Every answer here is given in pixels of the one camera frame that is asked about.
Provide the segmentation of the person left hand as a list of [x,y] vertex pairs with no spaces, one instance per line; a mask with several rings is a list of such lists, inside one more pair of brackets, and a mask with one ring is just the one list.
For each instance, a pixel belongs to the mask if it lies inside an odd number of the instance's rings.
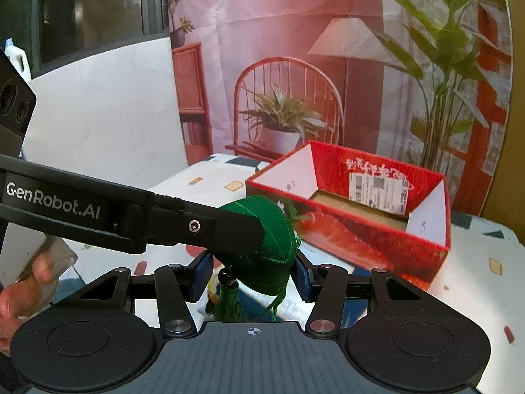
[[42,252],[33,261],[27,277],[1,292],[1,353],[10,352],[11,340],[23,319],[33,315],[42,304],[44,288],[56,282],[70,264],[70,258],[59,260],[50,252]]

